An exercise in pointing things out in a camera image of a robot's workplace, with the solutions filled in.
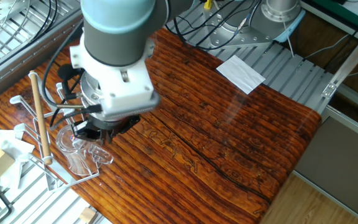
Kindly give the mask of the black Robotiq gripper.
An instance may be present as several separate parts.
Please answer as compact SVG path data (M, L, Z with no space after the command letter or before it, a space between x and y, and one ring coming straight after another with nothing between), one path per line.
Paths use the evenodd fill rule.
M118 134L126 133L140 121L139 115L115 121L102 121L92 116L87 121L77 121L71 125L74 137L78 139L88 138L97 141L101 145L111 144L112 139Z

